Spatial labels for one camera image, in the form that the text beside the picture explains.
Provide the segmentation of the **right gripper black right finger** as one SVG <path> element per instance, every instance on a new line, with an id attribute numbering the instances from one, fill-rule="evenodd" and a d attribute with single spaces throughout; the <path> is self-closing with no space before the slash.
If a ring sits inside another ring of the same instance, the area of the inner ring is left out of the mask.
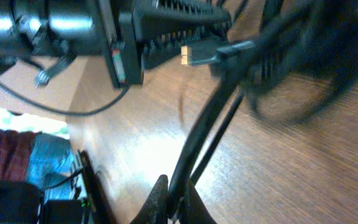
<path id="1" fill-rule="evenodd" d="M 191 181 L 186 186 L 179 221 L 181 224 L 216 224 Z"/>

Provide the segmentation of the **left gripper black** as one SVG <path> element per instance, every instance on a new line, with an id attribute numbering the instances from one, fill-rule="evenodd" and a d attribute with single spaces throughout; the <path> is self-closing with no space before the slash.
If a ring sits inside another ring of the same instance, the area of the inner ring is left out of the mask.
<path id="1" fill-rule="evenodd" d="M 229 22 L 231 15 L 225 9 L 201 1 L 139 0 L 134 7 L 133 3 L 97 1 L 105 38 L 103 56 L 114 88 L 142 85 L 144 70 L 180 55 L 184 46 L 209 39 L 227 41 L 221 30 L 167 39 L 170 33 Z M 141 62 L 136 39 L 148 40 L 141 50 Z"/>

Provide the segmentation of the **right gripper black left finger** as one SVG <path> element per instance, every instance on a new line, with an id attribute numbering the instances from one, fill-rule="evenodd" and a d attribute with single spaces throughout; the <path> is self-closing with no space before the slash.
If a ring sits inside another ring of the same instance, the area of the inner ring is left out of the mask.
<path id="1" fill-rule="evenodd" d="M 131 224 L 167 224 L 168 177 L 157 179 L 149 196 Z"/>

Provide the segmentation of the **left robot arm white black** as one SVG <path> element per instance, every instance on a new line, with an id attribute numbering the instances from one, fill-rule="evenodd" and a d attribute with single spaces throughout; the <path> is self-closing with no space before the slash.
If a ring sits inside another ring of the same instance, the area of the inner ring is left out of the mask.
<path id="1" fill-rule="evenodd" d="M 55 57 L 45 86 L 79 56 L 102 56 L 115 88 L 141 85 L 144 72 L 181 48 L 224 37 L 232 23 L 218 6 L 187 0 L 0 0 L 0 74 L 19 59 Z"/>

